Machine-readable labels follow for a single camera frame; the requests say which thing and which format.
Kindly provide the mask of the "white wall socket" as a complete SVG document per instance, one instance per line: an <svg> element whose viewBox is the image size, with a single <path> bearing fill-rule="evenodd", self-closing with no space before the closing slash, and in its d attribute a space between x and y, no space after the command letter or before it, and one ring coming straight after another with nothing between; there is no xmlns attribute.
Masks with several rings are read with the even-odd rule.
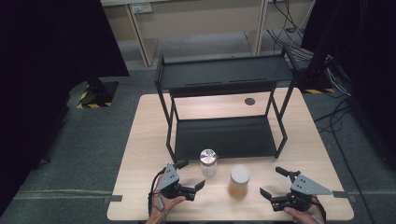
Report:
<svg viewBox="0 0 396 224"><path fill-rule="evenodd" d="M131 4L130 5L130 9L135 14L145 14L145 13L151 13L152 12L151 3Z"/></svg>

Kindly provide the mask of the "black two-tier metal rack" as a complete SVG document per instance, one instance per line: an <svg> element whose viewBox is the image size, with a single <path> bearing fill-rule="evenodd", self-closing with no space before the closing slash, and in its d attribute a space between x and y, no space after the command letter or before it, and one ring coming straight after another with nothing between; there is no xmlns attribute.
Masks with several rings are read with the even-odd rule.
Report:
<svg viewBox="0 0 396 224"><path fill-rule="evenodd" d="M280 156L288 136L282 119L300 66L290 49L256 57L168 63L160 57L154 83L168 124L166 147L173 162L195 160L204 149L222 158ZM268 92L282 139L277 146L268 114L182 119L177 98Z"/></svg>

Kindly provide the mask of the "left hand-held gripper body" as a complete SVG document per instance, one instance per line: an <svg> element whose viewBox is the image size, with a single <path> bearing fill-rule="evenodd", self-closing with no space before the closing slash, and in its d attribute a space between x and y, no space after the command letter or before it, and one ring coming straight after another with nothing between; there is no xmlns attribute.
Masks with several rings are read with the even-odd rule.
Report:
<svg viewBox="0 0 396 224"><path fill-rule="evenodd" d="M196 193L196 189L183 187L179 183L179 175L175 164L168 164L165 167L163 177L156 190L167 199L175 199L176 197L183 196L188 201L193 201Z"/></svg>

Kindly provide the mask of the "person's right hand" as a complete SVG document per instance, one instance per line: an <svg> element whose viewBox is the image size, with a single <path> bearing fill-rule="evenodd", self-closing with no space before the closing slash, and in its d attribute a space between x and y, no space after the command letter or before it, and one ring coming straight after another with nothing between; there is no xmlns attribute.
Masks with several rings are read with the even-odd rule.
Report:
<svg viewBox="0 0 396 224"><path fill-rule="evenodd" d="M284 212L291 216L294 224L326 224L318 205L318 197L314 196L307 211L301 212L291 207L285 207Z"/></svg>

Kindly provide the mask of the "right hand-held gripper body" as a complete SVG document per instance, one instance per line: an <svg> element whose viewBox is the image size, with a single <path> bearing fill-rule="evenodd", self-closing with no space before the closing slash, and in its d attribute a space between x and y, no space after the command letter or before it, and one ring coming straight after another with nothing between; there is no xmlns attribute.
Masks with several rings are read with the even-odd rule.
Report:
<svg viewBox="0 0 396 224"><path fill-rule="evenodd" d="M316 181L302 175L300 171L289 171L290 193L282 197L272 197L270 202L275 212L282 211L285 207L291 207L305 212L309 209L314 195L331 195L332 192Z"/></svg>

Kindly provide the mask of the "clear glass jar silver lid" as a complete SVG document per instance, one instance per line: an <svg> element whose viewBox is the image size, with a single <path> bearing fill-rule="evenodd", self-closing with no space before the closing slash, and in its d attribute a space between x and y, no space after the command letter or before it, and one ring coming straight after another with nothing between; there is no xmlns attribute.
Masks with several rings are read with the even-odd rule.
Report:
<svg viewBox="0 0 396 224"><path fill-rule="evenodd" d="M201 171L204 176L211 177L217 173L217 154L212 149L204 149L200 154Z"/></svg>

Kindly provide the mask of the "black curtain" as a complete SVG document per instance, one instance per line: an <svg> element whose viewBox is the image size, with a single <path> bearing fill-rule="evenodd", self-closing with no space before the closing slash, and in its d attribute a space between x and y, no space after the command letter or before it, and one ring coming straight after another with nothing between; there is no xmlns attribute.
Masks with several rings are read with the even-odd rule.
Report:
<svg viewBox="0 0 396 224"><path fill-rule="evenodd" d="M396 171L396 0L316 0L303 48L314 52L307 80L341 68L353 106Z"/></svg>
<svg viewBox="0 0 396 224"><path fill-rule="evenodd" d="M100 0L0 0L0 217L48 152L69 92L127 74Z"/></svg>

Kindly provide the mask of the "amber jar with white lid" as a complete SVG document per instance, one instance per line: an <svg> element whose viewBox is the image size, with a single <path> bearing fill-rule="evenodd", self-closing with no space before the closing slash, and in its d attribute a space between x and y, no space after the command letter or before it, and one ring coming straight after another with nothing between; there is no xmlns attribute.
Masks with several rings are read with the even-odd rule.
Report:
<svg viewBox="0 0 396 224"><path fill-rule="evenodd" d="M230 172L228 193L236 200L242 200L248 194L250 171L244 164L236 164Z"/></svg>

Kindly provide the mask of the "person's left hand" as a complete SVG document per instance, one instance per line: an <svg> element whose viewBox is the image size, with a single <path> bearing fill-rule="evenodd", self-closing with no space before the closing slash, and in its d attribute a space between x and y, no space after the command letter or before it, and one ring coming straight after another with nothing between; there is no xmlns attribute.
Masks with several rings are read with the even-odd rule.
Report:
<svg viewBox="0 0 396 224"><path fill-rule="evenodd" d="M146 224L160 224L177 204L186 200L184 196L167 199L157 191L153 191L149 196L149 217Z"/></svg>

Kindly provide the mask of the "black stand base striped tape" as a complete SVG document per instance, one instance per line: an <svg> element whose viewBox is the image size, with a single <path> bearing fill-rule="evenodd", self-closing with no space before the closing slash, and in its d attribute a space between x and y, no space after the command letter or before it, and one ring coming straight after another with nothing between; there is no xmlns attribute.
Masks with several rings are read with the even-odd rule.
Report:
<svg viewBox="0 0 396 224"><path fill-rule="evenodd" d="M296 87L301 93L334 93L334 87L326 71L308 73L306 68L301 68L297 72Z"/></svg>
<svg viewBox="0 0 396 224"><path fill-rule="evenodd" d="M96 86L89 85L79 99L78 108L110 107L118 86L118 81L99 81Z"/></svg>

